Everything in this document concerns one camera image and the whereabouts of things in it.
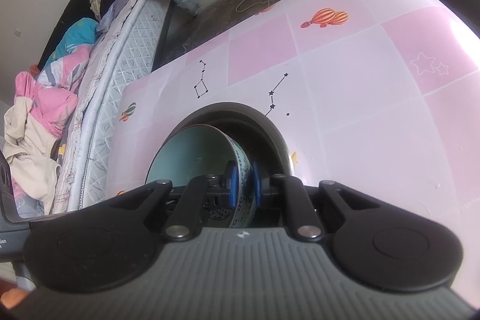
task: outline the constellation print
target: constellation print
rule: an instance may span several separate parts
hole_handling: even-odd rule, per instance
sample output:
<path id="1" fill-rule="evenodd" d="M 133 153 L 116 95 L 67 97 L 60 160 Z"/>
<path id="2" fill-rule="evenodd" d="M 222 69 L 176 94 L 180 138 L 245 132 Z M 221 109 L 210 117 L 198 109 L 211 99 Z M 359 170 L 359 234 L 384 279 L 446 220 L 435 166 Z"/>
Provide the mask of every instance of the constellation print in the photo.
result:
<path id="1" fill-rule="evenodd" d="M 205 66 L 207 65 L 207 63 L 205 63 L 203 60 L 200 60 L 200 63 L 203 63 L 202 77 L 199 80 L 199 82 L 193 87 L 193 88 L 195 88 L 195 92 L 197 93 L 197 98 L 200 98 L 202 95 L 208 93 L 208 88 L 205 85 L 205 82 L 203 81 L 203 74 L 205 72 Z M 202 92 L 202 94 L 199 94 L 198 90 L 202 91 L 203 89 L 205 89 L 205 91 Z"/>
<path id="2" fill-rule="evenodd" d="M 288 75 L 289 75 L 289 74 L 287 74 L 287 73 L 283 74 L 283 78 L 277 83 L 277 85 L 273 88 L 273 90 L 268 93 L 268 95 L 270 95 L 270 99 L 271 99 L 271 101 L 272 101 L 272 104 L 270 105 L 270 110 L 267 112 L 266 115 L 269 115 L 270 112 L 271 112 L 273 109 L 275 109 L 275 106 L 276 106 L 276 105 L 273 103 L 273 94 L 275 94 L 275 89 L 276 89 L 278 86 L 280 86 L 280 83 L 282 83 L 282 82 L 283 82 L 283 79 L 285 79 Z"/>

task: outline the metal screw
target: metal screw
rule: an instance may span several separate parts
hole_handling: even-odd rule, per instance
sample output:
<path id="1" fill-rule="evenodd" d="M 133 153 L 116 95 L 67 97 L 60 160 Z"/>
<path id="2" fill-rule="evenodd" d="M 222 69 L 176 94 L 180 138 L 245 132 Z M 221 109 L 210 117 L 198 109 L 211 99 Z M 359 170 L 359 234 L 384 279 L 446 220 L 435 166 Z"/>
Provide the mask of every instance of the metal screw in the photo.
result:
<path id="1" fill-rule="evenodd" d="M 322 230 L 317 226 L 301 226 L 297 232 L 300 236 L 311 239 L 317 238 L 322 234 Z"/>
<path id="2" fill-rule="evenodd" d="M 172 238 L 184 238 L 190 231 L 185 226 L 169 226 L 165 229 L 165 233 Z"/>

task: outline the gray ribbed surface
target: gray ribbed surface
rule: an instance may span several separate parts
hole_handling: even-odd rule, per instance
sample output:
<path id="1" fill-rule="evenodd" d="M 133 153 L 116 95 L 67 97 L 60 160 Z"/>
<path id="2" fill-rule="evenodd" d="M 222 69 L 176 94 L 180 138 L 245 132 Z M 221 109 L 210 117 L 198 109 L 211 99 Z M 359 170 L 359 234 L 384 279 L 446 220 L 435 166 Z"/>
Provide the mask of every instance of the gray ribbed surface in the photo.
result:
<path id="1" fill-rule="evenodd" d="M 14 313 L 21 320 L 468 319 L 473 310 L 446 288 L 393 295 L 338 271 L 321 246 L 281 228 L 204 228 L 167 245 L 149 272 L 113 290 L 68 295 L 39 289 Z"/>

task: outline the bed frame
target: bed frame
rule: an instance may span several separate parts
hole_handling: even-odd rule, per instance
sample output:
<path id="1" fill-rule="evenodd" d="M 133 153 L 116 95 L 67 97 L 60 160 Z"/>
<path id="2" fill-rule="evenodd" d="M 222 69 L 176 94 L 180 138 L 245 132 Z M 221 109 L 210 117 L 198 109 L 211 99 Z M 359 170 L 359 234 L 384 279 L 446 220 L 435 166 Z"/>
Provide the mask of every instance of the bed frame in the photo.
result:
<path id="1" fill-rule="evenodd" d="M 160 32 L 157 50 L 155 51 L 154 55 L 152 67 L 153 70 L 158 68 L 158 66 L 161 64 L 165 42 L 167 39 L 166 36 L 169 31 L 169 25 L 174 12 L 174 8 L 175 3 L 173 1 L 170 1 L 169 8 L 165 17 L 165 22 L 162 31 Z M 43 69 L 45 63 L 47 62 L 47 59 L 55 50 L 63 35 L 66 33 L 67 29 L 83 17 L 95 19 L 92 10 L 90 10 L 90 0 L 70 0 L 67 7 L 63 11 L 62 16 L 58 20 L 57 26 L 55 26 L 55 28 L 53 29 L 49 41 L 46 43 L 45 49 L 42 53 L 42 56 L 40 57 L 40 61 L 38 62 L 39 70 Z"/>

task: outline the teal fabric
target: teal fabric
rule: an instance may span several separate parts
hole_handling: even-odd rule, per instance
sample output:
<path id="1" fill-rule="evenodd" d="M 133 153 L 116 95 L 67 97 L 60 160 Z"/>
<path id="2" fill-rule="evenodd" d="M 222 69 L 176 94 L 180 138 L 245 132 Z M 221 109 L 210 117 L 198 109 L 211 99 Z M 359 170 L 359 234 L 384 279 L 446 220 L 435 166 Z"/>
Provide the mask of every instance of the teal fabric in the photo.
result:
<path id="1" fill-rule="evenodd" d="M 70 26 L 58 43 L 57 48 L 55 48 L 55 51 L 46 61 L 44 68 L 55 60 L 72 53 L 80 44 L 95 44 L 97 40 L 97 25 L 98 22 L 94 19 L 82 18 Z"/>

